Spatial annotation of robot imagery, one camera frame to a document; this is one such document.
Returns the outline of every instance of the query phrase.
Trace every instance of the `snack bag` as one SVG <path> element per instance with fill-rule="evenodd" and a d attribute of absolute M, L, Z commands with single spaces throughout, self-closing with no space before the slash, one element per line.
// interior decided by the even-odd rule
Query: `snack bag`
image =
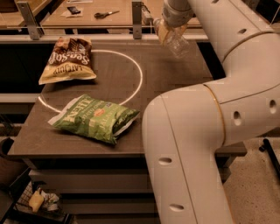
<path fill-rule="evenodd" d="M 58 129 L 116 144 L 118 136 L 137 118 L 139 111 L 96 100 L 84 94 L 71 100 L 49 123 Z"/>
<path fill-rule="evenodd" d="M 90 40 L 60 37 L 38 84 L 96 78 L 90 62 L 91 48 Z"/>

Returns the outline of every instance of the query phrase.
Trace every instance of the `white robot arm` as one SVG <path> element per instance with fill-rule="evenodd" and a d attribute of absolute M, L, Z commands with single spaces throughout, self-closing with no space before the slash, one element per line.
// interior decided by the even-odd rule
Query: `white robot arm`
<path fill-rule="evenodd" d="M 241 0 L 164 5 L 170 26 L 187 22 L 191 6 L 227 77 L 161 94 L 144 112 L 143 147 L 160 220 L 235 223 L 214 152 L 279 127 L 280 35 Z M 170 6 L 184 6 L 185 14 L 174 18 Z"/>

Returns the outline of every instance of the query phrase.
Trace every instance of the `brown chip bag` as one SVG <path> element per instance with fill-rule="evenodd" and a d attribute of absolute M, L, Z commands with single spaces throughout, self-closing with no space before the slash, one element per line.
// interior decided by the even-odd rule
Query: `brown chip bag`
<path fill-rule="evenodd" d="M 96 78 L 90 62 L 91 47 L 90 40 L 85 38 L 60 37 L 38 84 Z"/>

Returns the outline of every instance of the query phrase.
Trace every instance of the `bolt hole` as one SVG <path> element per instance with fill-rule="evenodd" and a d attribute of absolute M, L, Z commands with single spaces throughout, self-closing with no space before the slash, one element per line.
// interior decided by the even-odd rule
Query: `bolt hole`
<path fill-rule="evenodd" d="M 243 34 L 243 33 L 245 33 L 246 31 L 247 31 L 247 29 L 241 29 L 241 30 L 238 31 L 238 33 L 239 33 L 239 34 Z"/>
<path fill-rule="evenodd" d="M 184 211 L 184 207 L 183 206 L 181 206 L 181 205 L 177 205 L 177 204 L 171 204 L 170 206 L 169 206 L 169 208 L 173 211 L 173 212 L 182 212 L 182 211 Z"/>
<path fill-rule="evenodd" d="M 236 126 L 239 126 L 239 125 L 242 124 L 242 117 L 241 117 L 241 115 L 239 114 L 238 111 L 234 112 L 234 124 Z"/>
<path fill-rule="evenodd" d="M 171 162 L 172 162 L 172 159 L 169 158 L 169 157 L 161 157 L 158 162 L 161 164 L 161 165 L 170 165 Z"/>
<path fill-rule="evenodd" d="M 271 114 L 275 114 L 277 112 L 277 103 L 275 101 L 270 101 L 269 109 Z"/>

